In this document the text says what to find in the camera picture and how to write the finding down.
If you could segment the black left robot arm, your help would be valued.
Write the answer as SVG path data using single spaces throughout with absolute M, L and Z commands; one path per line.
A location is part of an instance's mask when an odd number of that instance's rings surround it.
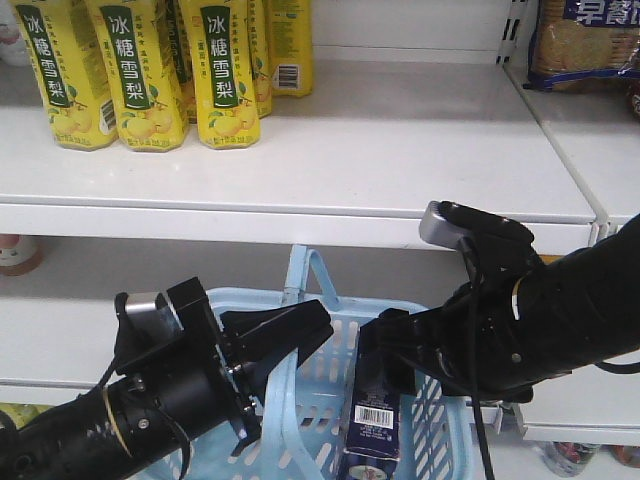
M 216 315 L 197 278 L 165 293 L 120 293 L 114 357 L 100 381 L 24 427 L 1 419 L 5 479 L 125 479 L 229 424 L 243 450 L 272 370 L 310 357 L 333 334 L 317 300 Z

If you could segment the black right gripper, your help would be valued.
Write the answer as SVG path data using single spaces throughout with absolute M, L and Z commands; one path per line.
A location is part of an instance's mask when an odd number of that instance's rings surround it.
M 475 274 L 439 307 L 384 310 L 360 328 L 356 386 L 415 396 L 420 372 L 455 395 L 530 402 L 532 354 L 518 332 L 524 321 L 519 296 L 530 276 L 490 281 Z

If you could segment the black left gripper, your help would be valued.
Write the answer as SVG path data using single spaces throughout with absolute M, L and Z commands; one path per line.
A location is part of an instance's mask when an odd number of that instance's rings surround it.
M 113 412 L 133 455 L 188 451 L 192 441 L 227 424 L 241 454 L 261 427 L 253 398 L 265 404 L 268 377 L 291 353 L 296 368 L 333 335 L 322 303 L 310 300 L 262 311 L 221 314 L 224 331 L 198 278 L 162 293 L 181 323 L 173 339 L 150 343 L 125 313 L 131 294 L 116 296 L 118 331 L 113 370 Z

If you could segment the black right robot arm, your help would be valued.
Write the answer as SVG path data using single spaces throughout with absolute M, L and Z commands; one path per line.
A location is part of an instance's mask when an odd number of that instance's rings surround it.
M 531 400 L 544 380 L 639 347 L 639 223 L 546 263 L 507 217 L 431 202 L 421 238 L 458 251 L 469 279 L 441 306 L 389 308 L 359 333 L 356 383 L 414 392 L 413 375 L 478 400 Z

